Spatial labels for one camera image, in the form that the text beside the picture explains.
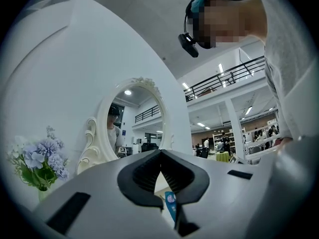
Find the person's grey sweatshirt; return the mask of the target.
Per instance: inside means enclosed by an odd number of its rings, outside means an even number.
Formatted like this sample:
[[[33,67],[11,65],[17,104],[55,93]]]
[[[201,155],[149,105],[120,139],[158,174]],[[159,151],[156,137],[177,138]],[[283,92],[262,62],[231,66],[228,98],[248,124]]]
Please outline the person's grey sweatshirt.
[[[283,137],[319,135],[319,52],[288,0],[262,0],[267,17],[265,74]]]

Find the black mezzanine railing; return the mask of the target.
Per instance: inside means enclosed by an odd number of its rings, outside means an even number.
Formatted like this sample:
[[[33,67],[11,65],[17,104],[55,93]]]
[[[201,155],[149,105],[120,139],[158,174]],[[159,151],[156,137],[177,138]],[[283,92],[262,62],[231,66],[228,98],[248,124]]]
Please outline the black mezzanine railing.
[[[242,80],[257,76],[257,73],[264,71],[265,57],[260,56],[244,62],[240,65],[227,69],[225,72],[215,74],[193,86],[184,90],[187,102],[195,100],[201,96],[226,88]]]

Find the purple artificial flower bouquet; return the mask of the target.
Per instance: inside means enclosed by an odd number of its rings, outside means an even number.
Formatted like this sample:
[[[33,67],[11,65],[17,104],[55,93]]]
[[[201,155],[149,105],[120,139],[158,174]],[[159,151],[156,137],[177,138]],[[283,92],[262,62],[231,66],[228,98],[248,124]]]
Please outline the purple artificial flower bouquet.
[[[57,180],[69,179],[64,147],[64,142],[55,135],[55,129],[47,126],[46,137],[42,139],[16,136],[7,151],[8,161],[24,184],[44,192]]]

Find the small blue packet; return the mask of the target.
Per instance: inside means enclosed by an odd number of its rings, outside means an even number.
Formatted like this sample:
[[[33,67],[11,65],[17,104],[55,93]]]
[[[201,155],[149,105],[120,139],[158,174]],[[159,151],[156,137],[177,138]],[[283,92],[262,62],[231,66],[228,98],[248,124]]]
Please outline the small blue packet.
[[[161,198],[163,200],[162,216],[171,226],[174,226],[176,220],[176,196],[173,191],[165,191]]]

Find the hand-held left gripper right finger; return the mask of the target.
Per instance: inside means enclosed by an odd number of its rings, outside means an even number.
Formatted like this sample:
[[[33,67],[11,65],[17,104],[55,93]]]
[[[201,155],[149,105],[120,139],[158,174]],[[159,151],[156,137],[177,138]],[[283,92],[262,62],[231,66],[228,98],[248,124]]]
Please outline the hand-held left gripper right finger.
[[[160,239],[265,239],[261,206],[272,173],[271,157],[258,165],[160,153],[163,175],[176,195],[174,229]]]

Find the pale green vase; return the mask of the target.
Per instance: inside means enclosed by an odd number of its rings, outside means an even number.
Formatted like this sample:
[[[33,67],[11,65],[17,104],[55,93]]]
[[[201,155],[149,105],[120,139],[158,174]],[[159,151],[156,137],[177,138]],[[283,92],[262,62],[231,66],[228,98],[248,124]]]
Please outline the pale green vase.
[[[41,203],[47,196],[49,196],[52,193],[52,191],[53,191],[52,188],[47,188],[46,191],[38,190],[39,202]]]

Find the white oval framed mirror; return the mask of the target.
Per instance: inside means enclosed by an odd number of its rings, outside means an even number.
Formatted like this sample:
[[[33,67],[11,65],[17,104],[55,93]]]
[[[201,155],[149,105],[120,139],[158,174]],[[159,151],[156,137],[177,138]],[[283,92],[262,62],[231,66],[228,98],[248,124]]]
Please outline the white oval framed mirror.
[[[116,95],[130,87],[142,87],[150,92],[150,95],[155,99],[159,106],[163,125],[160,148],[172,149],[174,134],[171,132],[170,115],[168,114],[168,107],[159,88],[151,78],[130,78],[114,85],[110,90],[110,95],[102,99],[97,115],[95,117],[88,118],[88,129],[85,131],[86,145],[77,162],[75,170],[76,175],[79,175],[94,165],[118,159],[108,139],[106,129],[107,113]]]

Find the white display rack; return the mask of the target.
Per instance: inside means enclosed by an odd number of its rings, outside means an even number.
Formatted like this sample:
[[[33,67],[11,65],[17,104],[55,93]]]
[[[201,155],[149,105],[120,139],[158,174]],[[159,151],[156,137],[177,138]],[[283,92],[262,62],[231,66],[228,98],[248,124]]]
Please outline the white display rack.
[[[273,150],[282,140],[276,119],[249,130],[242,127],[242,138],[244,159],[250,164],[258,163],[262,155]]]

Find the yellow-green covered table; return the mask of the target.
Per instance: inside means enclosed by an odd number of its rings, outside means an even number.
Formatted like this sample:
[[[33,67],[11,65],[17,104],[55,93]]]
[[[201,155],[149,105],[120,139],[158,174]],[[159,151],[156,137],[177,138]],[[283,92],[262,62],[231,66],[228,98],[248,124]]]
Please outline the yellow-green covered table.
[[[229,162],[229,153],[228,151],[225,151],[225,152],[218,152],[216,153],[216,157],[215,157],[215,160],[216,161],[220,161],[220,162],[226,162],[228,163]]]

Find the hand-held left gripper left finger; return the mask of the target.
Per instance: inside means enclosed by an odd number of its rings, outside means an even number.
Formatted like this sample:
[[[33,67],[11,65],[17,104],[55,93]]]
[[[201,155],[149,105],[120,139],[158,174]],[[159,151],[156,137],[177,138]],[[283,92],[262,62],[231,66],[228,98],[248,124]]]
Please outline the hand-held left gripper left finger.
[[[179,239],[155,195],[160,151],[95,165],[34,210],[49,239]]]

